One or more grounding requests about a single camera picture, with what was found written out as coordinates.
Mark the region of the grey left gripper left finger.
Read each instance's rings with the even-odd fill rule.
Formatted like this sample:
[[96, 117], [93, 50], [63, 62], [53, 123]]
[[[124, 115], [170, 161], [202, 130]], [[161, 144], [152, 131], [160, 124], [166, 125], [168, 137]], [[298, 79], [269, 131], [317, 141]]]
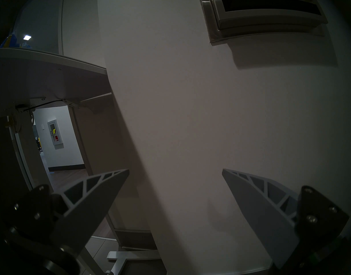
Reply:
[[112, 206], [129, 169], [78, 179], [51, 193], [41, 184], [8, 208], [8, 241], [79, 254]]

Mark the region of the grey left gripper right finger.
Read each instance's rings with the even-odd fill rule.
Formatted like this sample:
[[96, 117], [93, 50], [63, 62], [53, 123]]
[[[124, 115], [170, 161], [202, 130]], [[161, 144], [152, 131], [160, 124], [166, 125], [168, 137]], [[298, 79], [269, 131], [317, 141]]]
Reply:
[[313, 270], [349, 239], [349, 215], [309, 185], [297, 194], [272, 179], [223, 169], [244, 218], [272, 259], [270, 270]]

